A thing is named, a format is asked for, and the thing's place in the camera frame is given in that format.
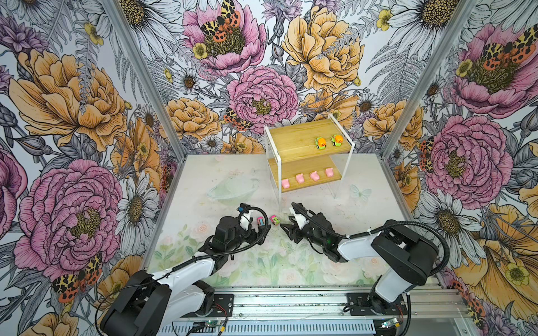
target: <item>toy car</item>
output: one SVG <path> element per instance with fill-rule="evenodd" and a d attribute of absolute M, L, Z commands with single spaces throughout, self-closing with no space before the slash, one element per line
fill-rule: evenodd
<path fill-rule="evenodd" d="M 316 138 L 316 147 L 317 149 L 325 149 L 325 146 L 327 145 L 327 142 L 325 141 L 325 139 L 319 137 L 319 138 Z"/>
<path fill-rule="evenodd" d="M 335 134 L 331 137 L 331 141 L 333 146 L 341 146 L 344 138 L 341 135 Z"/>

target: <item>butterfly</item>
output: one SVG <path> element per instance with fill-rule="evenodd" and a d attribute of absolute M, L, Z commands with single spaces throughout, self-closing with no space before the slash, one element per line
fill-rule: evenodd
<path fill-rule="evenodd" d="M 223 117 L 224 121 L 231 123 L 238 131 L 246 131 L 250 129 L 253 124 L 248 120 L 241 120 L 237 113 L 232 108 L 227 108 Z"/>
<path fill-rule="evenodd" d="M 420 150 L 422 152 L 422 154 L 420 154 L 420 169 L 426 173 L 433 173 L 434 171 L 434 164 L 430 157 L 432 148 L 434 148 L 434 137 L 429 137 L 420 145 Z"/>
<path fill-rule="evenodd" d="M 368 202 L 368 199 L 372 194 L 372 189 L 364 189 L 363 191 L 360 191 L 356 185 L 352 184 L 349 186 L 349 194 L 351 198 L 359 198 L 365 202 Z"/>
<path fill-rule="evenodd" d="M 507 67 L 510 63 L 522 63 L 529 58 L 535 51 L 536 45 L 534 42 L 538 39 L 538 24 L 527 29 L 514 42 L 508 42 L 506 46 L 500 43 L 489 43 L 484 46 L 482 56 L 484 61 L 484 69 L 493 71 L 503 65 Z"/>
<path fill-rule="evenodd" d="M 202 32 L 215 42 L 226 41 L 226 36 L 233 32 L 232 28 L 239 27 L 241 14 L 235 10 L 233 0 L 223 0 L 221 14 L 216 21 L 209 21 L 200 26 Z"/>
<path fill-rule="evenodd" d="M 469 315 L 478 328 L 483 328 L 486 318 L 484 306 L 480 300 L 475 298 L 471 293 L 457 280 L 450 280 L 447 289 L 456 289 L 458 294 L 463 297 L 463 302 L 467 305 Z"/>
<path fill-rule="evenodd" d="M 84 269 L 78 274 L 67 274 L 56 278 L 52 282 L 52 288 L 58 292 L 60 303 L 69 303 L 73 301 L 79 292 L 84 292 L 86 286 L 93 286 L 99 280 L 103 270 L 103 257 L 98 253 L 93 257 Z"/>

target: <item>shelf top board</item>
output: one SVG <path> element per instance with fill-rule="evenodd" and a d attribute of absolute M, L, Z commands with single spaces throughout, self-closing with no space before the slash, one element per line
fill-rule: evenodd
<path fill-rule="evenodd" d="M 333 146 L 333 134 L 344 136 L 329 119 L 310 121 L 304 124 L 272 128 L 269 130 L 282 162 L 312 158 L 319 155 L 349 153 L 351 145 L 345 139 L 341 146 Z M 325 138 L 325 149 L 317 149 L 316 138 Z"/>

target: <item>two-tier shelf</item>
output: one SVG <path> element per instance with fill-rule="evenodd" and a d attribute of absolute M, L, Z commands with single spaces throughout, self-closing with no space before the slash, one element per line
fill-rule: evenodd
<path fill-rule="evenodd" d="M 332 114 L 329 114 L 327 119 L 309 123 L 272 129 L 265 126 L 264 129 L 267 139 L 267 163 L 271 171 L 273 186 L 276 187 L 275 194 L 280 207 L 283 192 L 323 183 L 340 181 L 336 188 L 331 188 L 331 184 L 329 184 L 332 195 L 337 196 L 339 185 L 345 176 L 355 143 Z M 335 134 L 339 134 L 344 138 L 341 146 L 333 146 L 331 137 Z M 325 138 L 327 141 L 325 149 L 317 149 L 315 140 L 318 137 Z M 335 161 L 342 162 L 342 160 L 333 160 L 331 156 L 344 153 L 348 153 L 345 165 L 338 167 Z M 332 177 L 325 175 L 326 168 L 333 169 L 334 175 Z M 310 173 L 313 171 L 317 171 L 320 176 L 319 180 L 314 181 L 310 178 Z M 305 181 L 297 183 L 295 176 L 301 173 L 303 173 Z M 282 179 L 289 180 L 289 188 L 284 189 L 282 187 Z"/>

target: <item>black mounting plate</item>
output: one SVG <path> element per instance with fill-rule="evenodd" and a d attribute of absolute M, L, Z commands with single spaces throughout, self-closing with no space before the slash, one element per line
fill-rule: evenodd
<path fill-rule="evenodd" d="M 189 313 L 183 315 L 182 317 L 228 317 L 232 316 L 233 313 L 233 294 L 215 294 L 214 298 L 215 303 L 219 304 L 222 308 L 226 309 L 226 314 L 215 307 L 211 308 L 209 314 L 205 316 L 200 316 L 195 313 Z"/>
<path fill-rule="evenodd" d="M 351 316 L 372 316 L 379 315 L 378 313 L 371 310 L 371 307 L 364 306 L 363 302 L 366 302 L 368 298 L 367 292 L 363 293 L 347 293 L 346 297 L 348 298 L 348 305 L 350 307 L 349 313 Z M 407 315 L 407 307 L 405 306 L 404 297 L 400 294 L 396 301 L 388 308 L 385 315 Z"/>

